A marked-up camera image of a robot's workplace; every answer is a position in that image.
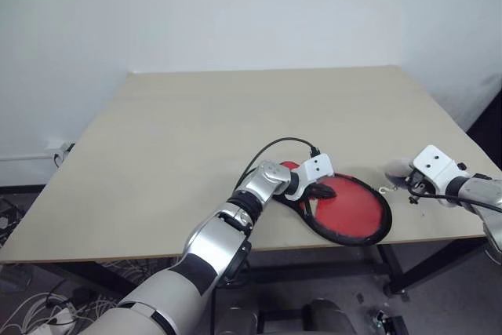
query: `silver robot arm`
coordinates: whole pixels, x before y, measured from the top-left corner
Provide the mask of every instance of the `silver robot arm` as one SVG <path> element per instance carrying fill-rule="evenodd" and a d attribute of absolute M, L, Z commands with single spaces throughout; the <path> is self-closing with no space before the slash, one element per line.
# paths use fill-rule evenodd
<path fill-rule="evenodd" d="M 411 188 L 409 200 L 413 204 L 417 204 L 423 195 L 433 195 L 438 196 L 444 206 L 463 206 L 478 215 L 489 241 L 486 251 L 492 260 L 502 264 L 502 180 L 470 174 L 465 164 L 457 164 L 434 145 L 428 145 L 413 161 L 390 162 L 386 176 L 398 186 Z M 476 202 L 494 208 L 488 209 Z"/>
<path fill-rule="evenodd" d="M 262 162 L 196 227 L 178 264 L 145 280 L 83 334 L 193 333 L 216 284 L 232 280 L 246 261 L 251 250 L 248 237 L 273 195 L 296 200 L 310 184 L 333 173 L 325 154 L 291 171 L 275 162 Z"/>

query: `wooden table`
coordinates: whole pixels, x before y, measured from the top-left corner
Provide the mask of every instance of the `wooden table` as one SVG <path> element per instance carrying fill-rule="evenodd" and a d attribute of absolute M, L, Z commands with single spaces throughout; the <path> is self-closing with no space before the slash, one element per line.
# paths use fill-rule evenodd
<path fill-rule="evenodd" d="M 335 170 L 378 188 L 382 165 L 428 144 L 472 172 L 499 169 L 398 67 L 130 75 L 84 132 L 18 228 L 2 261 L 106 260 L 178 254 L 195 225 L 230 195 L 267 142 L 308 139 Z M 301 162 L 308 149 L 263 158 Z M 394 222 L 384 242 L 483 235 L 464 209 L 385 195 Z M 254 249 L 327 246 L 293 211 L 271 203 Z"/>

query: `table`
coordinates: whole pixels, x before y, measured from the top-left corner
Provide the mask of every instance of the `table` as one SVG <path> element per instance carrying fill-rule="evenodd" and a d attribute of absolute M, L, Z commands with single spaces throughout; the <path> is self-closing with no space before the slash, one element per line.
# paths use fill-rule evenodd
<path fill-rule="evenodd" d="M 194 226 L 231 193 L 267 142 L 303 137 L 337 172 L 378 188 L 382 166 L 434 144 L 472 172 L 499 169 L 398 67 L 131 74 L 39 195 L 0 261 L 108 260 L 178 254 Z M 264 158 L 301 162 L 285 142 Z M 464 209 L 405 191 L 385 195 L 384 243 L 483 236 Z M 271 203 L 254 249 L 329 246 L 290 209 Z"/>

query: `white wall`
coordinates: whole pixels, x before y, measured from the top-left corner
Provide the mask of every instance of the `white wall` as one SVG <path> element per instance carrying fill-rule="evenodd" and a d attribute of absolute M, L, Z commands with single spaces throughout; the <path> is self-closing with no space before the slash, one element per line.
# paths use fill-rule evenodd
<path fill-rule="evenodd" d="M 466 129 L 500 89 L 501 8 L 502 0 L 0 0 L 0 156 L 78 139 L 128 71 L 401 64 Z M 51 161 L 0 162 L 0 186 L 43 183 L 53 171 Z"/>

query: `power cord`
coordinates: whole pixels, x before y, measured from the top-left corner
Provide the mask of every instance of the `power cord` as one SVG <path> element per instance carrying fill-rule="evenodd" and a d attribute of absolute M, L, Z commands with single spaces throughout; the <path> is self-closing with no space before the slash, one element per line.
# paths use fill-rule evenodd
<path fill-rule="evenodd" d="M 477 200 L 473 199 L 467 199 L 467 198 L 461 198 L 460 196 L 455 196 L 455 195 L 436 195 L 436 194 L 422 194 L 420 192 L 413 191 L 411 186 L 408 186 L 408 192 L 416 196 L 418 198 L 432 198 L 432 199 L 447 199 L 447 200 L 453 200 L 454 202 L 464 202 L 468 204 L 472 204 L 473 206 L 480 206 L 483 208 L 491 209 L 492 211 L 496 211 L 498 213 L 502 213 L 502 208 L 499 208 L 497 206 L 493 206 L 488 203 L 483 203 L 483 202 L 478 202 Z"/>
<path fill-rule="evenodd" d="M 244 171 L 242 172 L 241 176 L 237 180 L 237 184 L 235 185 L 234 190 L 236 188 L 238 188 L 238 186 L 244 181 L 244 179 L 249 174 L 251 174 L 252 170 L 249 170 L 249 169 L 251 169 L 251 166 L 253 166 L 253 164 L 255 163 L 255 161 L 260 157 L 260 155 L 262 153 L 264 153 L 272 145 L 280 143 L 281 141 L 287 141 L 287 140 L 298 141 L 300 143 L 306 144 L 311 149 L 311 157 L 314 157 L 314 156 L 317 156 L 317 155 L 321 154 L 319 148 L 315 147 L 310 141 L 307 141 L 305 139 L 300 139 L 299 137 L 280 137 L 280 138 L 278 138 L 278 139 L 276 139 L 274 141 L 271 141 L 269 144 L 265 145 L 263 148 L 261 148 L 258 151 L 258 153 L 255 154 L 255 156 L 251 159 L 251 161 L 249 162 L 248 166 L 244 169 Z"/>

